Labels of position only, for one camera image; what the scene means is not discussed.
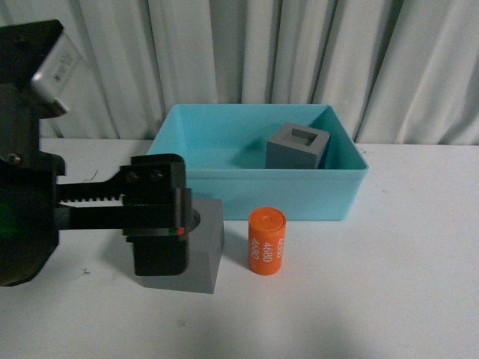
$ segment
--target light blue bin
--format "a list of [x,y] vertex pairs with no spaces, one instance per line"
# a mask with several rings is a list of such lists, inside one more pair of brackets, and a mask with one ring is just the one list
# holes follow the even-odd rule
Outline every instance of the light blue bin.
[[[325,169],[264,169],[266,143],[286,122],[330,132]],[[368,169],[327,105],[176,105],[148,151],[156,153],[181,155],[193,196],[222,199],[235,220],[261,206],[288,220],[341,220]]]

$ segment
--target white table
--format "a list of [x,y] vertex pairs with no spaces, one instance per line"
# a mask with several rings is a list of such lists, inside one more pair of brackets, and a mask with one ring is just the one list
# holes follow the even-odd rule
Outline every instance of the white table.
[[[81,182],[149,145],[43,149]],[[118,230],[62,232],[32,282],[0,288],[0,358],[479,358],[479,147],[359,147],[349,217],[288,222],[279,273],[249,271],[247,222],[225,222],[213,295],[140,286]]]

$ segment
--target orange can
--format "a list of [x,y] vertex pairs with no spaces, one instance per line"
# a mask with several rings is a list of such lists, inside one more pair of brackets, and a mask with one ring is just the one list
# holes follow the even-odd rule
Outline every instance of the orange can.
[[249,268],[261,275],[276,273],[283,262],[286,216],[272,207],[255,209],[249,215]]

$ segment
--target printed number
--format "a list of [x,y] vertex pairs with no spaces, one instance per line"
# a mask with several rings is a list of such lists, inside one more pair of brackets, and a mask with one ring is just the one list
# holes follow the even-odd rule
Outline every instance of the printed number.
[[256,260],[260,259],[260,243],[256,240],[256,238],[253,238],[251,241],[251,256]]
[[281,238],[278,242],[278,253],[276,254],[276,258],[281,258],[283,256],[283,248],[284,248],[284,238]]
[[263,262],[272,261],[272,244],[266,242],[263,247]]

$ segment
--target gray block with hole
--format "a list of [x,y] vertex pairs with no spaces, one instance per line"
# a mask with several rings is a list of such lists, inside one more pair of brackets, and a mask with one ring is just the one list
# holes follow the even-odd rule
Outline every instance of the gray block with hole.
[[192,204],[200,213],[201,221],[189,233],[188,268],[180,275],[141,277],[143,286],[184,292],[215,291],[219,261],[225,243],[222,202],[194,197]]
[[320,166],[330,134],[286,122],[266,145],[266,168],[315,169]]

